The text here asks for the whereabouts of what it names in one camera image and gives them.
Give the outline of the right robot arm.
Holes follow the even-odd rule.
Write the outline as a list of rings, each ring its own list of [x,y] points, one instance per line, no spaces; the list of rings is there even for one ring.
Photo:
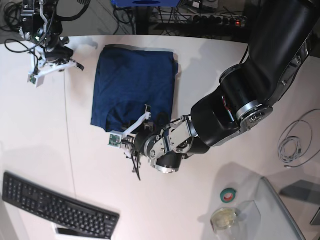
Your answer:
[[[12,53],[39,53],[45,63],[66,63],[71,60],[74,51],[68,48],[68,37],[61,38],[63,22],[73,22],[82,17],[89,8],[89,0],[79,0],[83,5],[81,11],[74,16],[60,16],[57,14],[58,0],[24,0],[20,14],[21,25],[19,34],[32,44],[25,50],[13,50],[4,42],[5,48]]]

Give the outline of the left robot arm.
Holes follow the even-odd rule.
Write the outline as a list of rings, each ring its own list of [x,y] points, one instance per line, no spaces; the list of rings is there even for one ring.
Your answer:
[[[267,0],[247,46],[246,60],[227,69],[217,89],[178,123],[134,139],[134,156],[171,174],[182,160],[202,155],[250,131],[273,112],[312,50],[320,18],[317,0]]]

